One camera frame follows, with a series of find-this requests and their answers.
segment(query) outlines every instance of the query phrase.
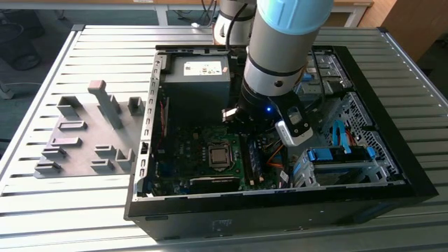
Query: cpu socket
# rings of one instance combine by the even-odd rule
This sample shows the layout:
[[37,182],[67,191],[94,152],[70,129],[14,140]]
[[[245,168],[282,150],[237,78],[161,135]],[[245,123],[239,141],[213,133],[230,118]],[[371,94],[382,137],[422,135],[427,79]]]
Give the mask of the cpu socket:
[[231,148],[229,143],[213,143],[209,145],[210,167],[222,172],[231,167]]

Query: white table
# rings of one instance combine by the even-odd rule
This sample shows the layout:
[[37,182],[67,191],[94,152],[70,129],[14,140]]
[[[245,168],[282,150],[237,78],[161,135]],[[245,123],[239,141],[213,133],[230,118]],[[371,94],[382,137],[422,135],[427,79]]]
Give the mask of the white table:
[[[203,5],[198,4],[154,4],[153,0],[145,0],[145,4],[69,4],[69,3],[0,3],[2,9],[97,9],[97,10],[154,10],[158,12],[159,25],[169,25],[167,11],[201,11]],[[357,27],[369,6],[335,6],[333,12],[350,13],[346,27]]]

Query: metal slat surface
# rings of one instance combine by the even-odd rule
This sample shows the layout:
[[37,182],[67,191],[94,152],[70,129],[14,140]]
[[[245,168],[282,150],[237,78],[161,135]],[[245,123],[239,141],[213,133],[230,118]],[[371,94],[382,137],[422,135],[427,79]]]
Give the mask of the metal slat surface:
[[31,107],[33,117],[10,145],[0,180],[0,249],[93,251],[190,249],[210,251],[447,251],[448,109],[447,102],[395,43],[377,29],[322,29],[319,45],[347,46],[441,196],[398,209],[366,224],[158,244],[123,220],[129,175],[33,177],[41,152],[61,115],[62,95],[82,102],[93,79],[109,82],[119,101],[145,97],[159,44],[211,44],[211,29],[159,26],[87,26],[73,32],[49,88]]

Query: wooden cabinet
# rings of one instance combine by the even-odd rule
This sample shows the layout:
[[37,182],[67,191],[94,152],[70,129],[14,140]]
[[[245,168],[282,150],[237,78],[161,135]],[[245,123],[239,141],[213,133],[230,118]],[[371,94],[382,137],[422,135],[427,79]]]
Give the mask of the wooden cabinet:
[[375,0],[359,27],[379,26],[418,61],[448,30],[448,0]]

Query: screw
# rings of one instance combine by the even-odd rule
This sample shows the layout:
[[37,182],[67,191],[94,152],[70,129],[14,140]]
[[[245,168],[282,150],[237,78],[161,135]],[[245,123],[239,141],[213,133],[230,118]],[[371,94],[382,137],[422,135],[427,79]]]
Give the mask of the screw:
[[278,80],[278,81],[274,83],[274,85],[275,85],[278,88],[282,87],[282,86],[283,86],[283,81]]

